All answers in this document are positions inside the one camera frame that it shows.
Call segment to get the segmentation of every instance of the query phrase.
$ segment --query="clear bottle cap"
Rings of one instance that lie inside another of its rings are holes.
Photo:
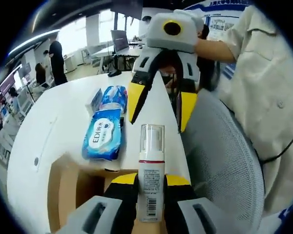
[[[164,136],[164,125],[143,124],[140,152],[164,152]]]

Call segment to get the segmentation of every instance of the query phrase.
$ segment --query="spray bottle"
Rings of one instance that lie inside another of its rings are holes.
[[[160,222],[164,205],[164,136],[163,125],[141,126],[139,160],[138,214],[141,222]]]

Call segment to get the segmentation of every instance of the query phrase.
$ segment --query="shirt button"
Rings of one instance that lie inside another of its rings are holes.
[[[280,108],[280,109],[282,109],[282,108],[284,108],[284,101],[282,101],[282,100],[278,100],[277,101],[277,106]]]

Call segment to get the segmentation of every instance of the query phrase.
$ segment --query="blue tissue package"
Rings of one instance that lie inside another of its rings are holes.
[[[121,109],[97,111],[84,138],[82,156],[85,159],[117,159],[121,146]]]
[[[122,114],[127,109],[127,90],[124,86],[108,86],[105,90],[100,105],[100,110],[120,108]]]

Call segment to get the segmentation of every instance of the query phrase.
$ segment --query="black cable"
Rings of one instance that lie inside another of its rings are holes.
[[[292,144],[293,144],[293,139],[290,141],[290,143],[287,145],[287,147],[284,148],[284,150],[281,153],[279,153],[277,156],[274,156],[274,157],[271,157],[271,158],[262,160],[261,163],[262,164],[265,164],[265,163],[269,163],[269,162],[275,161],[276,159],[278,159],[279,157],[281,157],[289,149],[289,147]]]

